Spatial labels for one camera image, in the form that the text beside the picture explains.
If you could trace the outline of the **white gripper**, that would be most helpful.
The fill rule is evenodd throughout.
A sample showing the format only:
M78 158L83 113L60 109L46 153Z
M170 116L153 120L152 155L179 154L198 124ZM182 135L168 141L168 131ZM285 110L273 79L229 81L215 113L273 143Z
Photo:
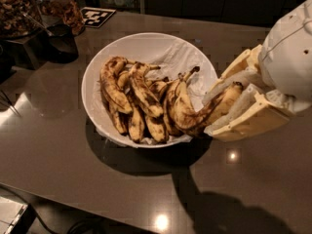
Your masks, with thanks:
M237 56L206 91L202 103L206 105L234 82L241 83L244 91L227 115L204 130L221 141L275 130L286 125L293 113L311 106L312 0L280 18L262 46L246 49Z

